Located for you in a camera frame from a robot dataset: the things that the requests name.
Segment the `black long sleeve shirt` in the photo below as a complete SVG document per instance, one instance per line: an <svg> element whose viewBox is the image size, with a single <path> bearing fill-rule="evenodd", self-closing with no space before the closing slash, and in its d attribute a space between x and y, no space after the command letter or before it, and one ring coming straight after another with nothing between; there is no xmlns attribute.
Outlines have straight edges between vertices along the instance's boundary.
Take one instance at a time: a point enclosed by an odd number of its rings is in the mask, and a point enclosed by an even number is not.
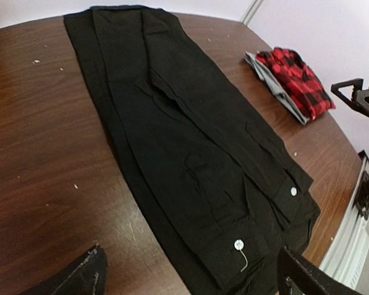
<svg viewBox="0 0 369 295"><path fill-rule="evenodd" d="M275 294L277 255L303 252L312 178L164 10L64 17L122 174L192 294Z"/></svg>

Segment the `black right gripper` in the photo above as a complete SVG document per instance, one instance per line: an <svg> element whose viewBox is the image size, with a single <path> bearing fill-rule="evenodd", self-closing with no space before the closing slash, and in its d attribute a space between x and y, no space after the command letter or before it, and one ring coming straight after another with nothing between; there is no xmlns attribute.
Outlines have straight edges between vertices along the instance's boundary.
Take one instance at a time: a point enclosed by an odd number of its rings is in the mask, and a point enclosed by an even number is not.
<svg viewBox="0 0 369 295"><path fill-rule="evenodd" d="M352 87L350 98L340 91L346 87ZM332 84L331 92L352 110L369 117L369 88L363 89L363 79L352 79Z"/></svg>

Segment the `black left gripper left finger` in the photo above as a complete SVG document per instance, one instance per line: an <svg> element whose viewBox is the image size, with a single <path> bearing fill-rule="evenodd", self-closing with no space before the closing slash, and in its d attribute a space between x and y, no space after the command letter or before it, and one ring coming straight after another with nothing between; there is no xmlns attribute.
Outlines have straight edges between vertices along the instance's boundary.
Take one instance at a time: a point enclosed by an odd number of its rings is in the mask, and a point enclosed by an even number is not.
<svg viewBox="0 0 369 295"><path fill-rule="evenodd" d="M107 274L106 253L100 245L94 245L64 269L22 294L101 295L105 293Z"/></svg>

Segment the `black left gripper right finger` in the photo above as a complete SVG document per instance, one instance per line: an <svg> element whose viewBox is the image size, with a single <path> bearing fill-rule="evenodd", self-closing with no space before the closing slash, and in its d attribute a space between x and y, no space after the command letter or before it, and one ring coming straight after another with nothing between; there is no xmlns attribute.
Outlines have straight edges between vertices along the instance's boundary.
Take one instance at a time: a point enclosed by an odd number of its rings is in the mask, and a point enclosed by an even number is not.
<svg viewBox="0 0 369 295"><path fill-rule="evenodd" d="M302 255L284 246L277 258L279 294L350 295L360 294L332 279Z"/></svg>

